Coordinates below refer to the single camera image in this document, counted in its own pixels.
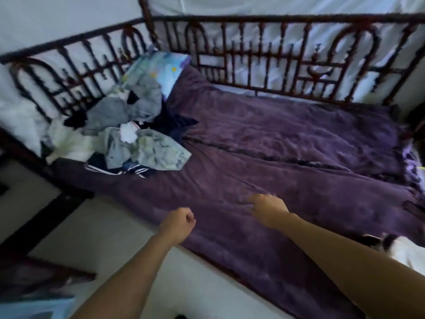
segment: pile of clothes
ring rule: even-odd
[[[123,80],[89,111],[79,111],[59,126],[52,123],[50,135],[56,150],[49,163],[66,157],[85,161],[90,171],[135,173],[142,178],[156,171],[181,170],[191,156],[181,145],[182,135],[198,121],[167,108],[152,73],[138,70]],[[67,135],[58,139],[63,128]]]

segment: forearm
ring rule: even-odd
[[[425,276],[295,214],[282,213],[277,228],[371,318],[425,317]]]
[[[152,236],[136,255],[116,272],[71,319],[136,319],[140,317],[156,274],[171,246]]]

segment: pillowcase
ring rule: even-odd
[[[129,90],[144,74],[148,74],[161,85],[161,92],[166,100],[181,72],[189,64],[189,55],[150,49],[134,62],[118,85],[112,89],[112,93]]]

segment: bed post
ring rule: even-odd
[[[155,33],[155,25],[152,21],[152,14],[151,10],[149,9],[149,3],[147,0],[139,0],[139,4],[141,7],[141,13],[143,15],[143,19],[145,19],[146,29],[149,32],[149,37],[152,41],[152,43],[157,47],[159,50],[161,50],[159,43],[158,43],[158,36]]]

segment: person's right hand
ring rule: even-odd
[[[248,201],[254,205],[252,215],[268,228],[276,228],[279,215],[289,213],[284,201],[270,194],[253,193]]]
[[[167,241],[170,246],[182,243],[195,227],[196,220],[189,208],[180,207],[168,213],[159,225],[158,236]]]

